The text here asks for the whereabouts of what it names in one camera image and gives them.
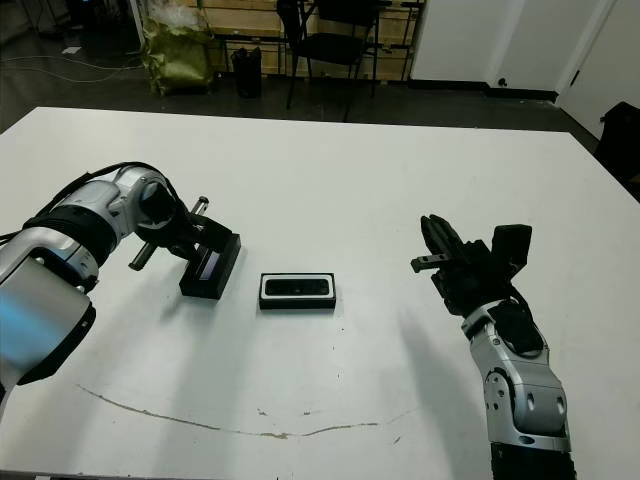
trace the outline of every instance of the wooden panel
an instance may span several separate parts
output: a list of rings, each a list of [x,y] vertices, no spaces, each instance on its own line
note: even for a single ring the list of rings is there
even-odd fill
[[[280,18],[273,11],[205,8],[213,33],[280,36]]]
[[[195,8],[197,0],[183,0],[186,5]],[[264,74],[290,74],[291,55],[285,55],[285,45],[278,47],[277,43],[260,41],[259,37],[277,37],[284,39],[284,29],[275,11],[276,0],[202,0],[203,11],[214,35],[241,35],[255,37],[253,42],[232,42],[227,44],[229,67],[232,70],[231,54],[239,48],[253,49],[259,46],[262,51],[262,72]],[[405,63],[406,50],[388,49],[389,45],[403,43],[405,29],[407,30],[406,44],[411,42],[415,30],[417,11],[409,13],[409,9],[400,7],[386,8],[380,15],[379,43],[387,47],[379,50],[378,74],[380,80],[402,80],[402,69]],[[309,33],[331,32],[351,35],[352,26],[344,23],[322,20],[317,13],[309,18]],[[362,37],[362,27],[356,28],[356,36]],[[369,41],[373,41],[374,31],[370,32]],[[212,48],[209,52],[211,63],[219,71],[226,71],[225,53],[222,46]],[[365,57],[359,78],[369,78],[373,59]],[[314,76],[346,77],[348,67],[313,61]],[[306,60],[301,59],[298,76],[307,76]]]

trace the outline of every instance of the scratch mark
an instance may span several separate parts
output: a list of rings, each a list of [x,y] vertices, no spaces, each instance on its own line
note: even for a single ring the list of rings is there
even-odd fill
[[[391,420],[389,420],[389,421],[387,422],[387,425],[388,425],[388,424],[390,424],[390,423],[397,422],[397,421],[398,421],[398,420],[400,420],[402,417],[407,416],[407,415],[409,415],[409,414],[411,414],[411,413],[413,413],[413,412],[415,412],[415,411],[417,411],[417,410],[420,410],[420,408],[422,408],[422,407],[421,407],[421,406],[419,406],[419,407],[416,407],[416,408],[412,408],[412,409],[410,409],[410,410],[407,410],[407,411],[405,411],[405,412],[402,412],[402,413],[400,413],[400,414],[396,415],[395,417],[393,417]]]
[[[297,434],[295,436],[296,437],[310,437],[312,435],[317,435],[318,433],[328,432],[330,430],[344,430],[344,429],[347,429],[347,428],[356,428],[356,427],[377,427],[378,425],[380,425],[380,424],[377,423],[377,422],[354,423],[353,425],[336,425],[335,427],[321,428],[320,430],[315,430],[315,431],[309,432],[309,433]]]
[[[124,405],[122,403],[111,400],[110,398],[107,398],[104,395],[100,395],[99,393],[93,392],[88,388],[83,387],[82,385],[76,384],[76,387],[78,387],[83,392],[88,393],[92,397],[98,398],[103,402],[108,403],[109,405],[122,408],[129,412],[140,413],[142,415],[146,415],[147,417],[159,418],[162,420],[169,420],[171,422],[182,423],[184,425],[190,425],[192,427],[204,428],[206,430],[213,430],[215,432],[235,433],[237,435],[247,435],[250,437],[271,437],[271,438],[276,438],[278,440],[287,440],[289,437],[311,437],[313,435],[318,435],[324,432],[330,432],[332,430],[346,430],[350,428],[359,428],[359,427],[375,427],[379,425],[379,423],[377,422],[354,423],[352,425],[334,425],[332,427],[325,427],[325,428],[321,428],[320,430],[314,430],[313,432],[308,432],[308,433],[245,432],[242,430],[233,430],[229,428],[217,427],[214,425],[207,425],[205,423],[192,422],[191,420],[185,420],[184,418],[176,418],[176,417],[170,417],[169,415],[161,415],[159,413],[150,412],[148,410],[141,410],[141,409],[130,407],[128,405]]]

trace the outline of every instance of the metal pin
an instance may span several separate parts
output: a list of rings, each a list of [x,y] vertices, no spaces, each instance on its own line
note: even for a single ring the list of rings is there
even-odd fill
[[[129,268],[135,270],[136,272],[142,270],[151,258],[151,255],[153,255],[153,252],[156,251],[156,248],[157,247],[155,245],[145,243],[138,252],[138,255],[136,255],[136,258],[133,259],[133,262],[129,264]]]
[[[202,215],[207,210],[207,207],[209,207],[209,199],[201,196],[191,209],[191,213]]]

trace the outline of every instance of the white wall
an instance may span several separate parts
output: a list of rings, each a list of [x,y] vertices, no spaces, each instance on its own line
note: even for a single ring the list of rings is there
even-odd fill
[[[411,77],[559,91],[611,0],[431,0]]]
[[[617,0],[576,83],[559,105],[600,138],[600,117],[618,102],[640,108],[640,1]]]
[[[496,76],[509,88],[556,90],[600,0],[527,0]]]
[[[512,0],[430,0],[411,77],[486,81]]]

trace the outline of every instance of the chair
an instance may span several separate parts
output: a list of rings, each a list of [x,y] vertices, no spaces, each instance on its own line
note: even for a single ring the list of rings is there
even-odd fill
[[[640,201],[640,108],[620,102],[601,121],[604,131],[594,156]]]
[[[318,8],[321,19],[332,20],[352,25],[351,36],[336,33],[307,34],[307,21]],[[376,67],[377,67],[377,43],[378,43],[378,10],[371,0],[316,0],[307,11],[302,0],[278,0],[277,11],[284,24],[285,34],[293,55],[291,84],[287,97],[287,109],[291,107],[293,90],[296,81],[298,60],[300,57],[307,59],[309,78],[313,78],[311,60],[319,60],[338,65],[348,65],[349,75],[355,66],[354,81],[358,78],[362,58],[367,51],[367,38],[371,28],[375,25],[374,65],[371,96],[375,92]],[[356,26],[364,27],[363,38],[355,36]],[[347,121],[351,98],[347,103],[343,121]]]

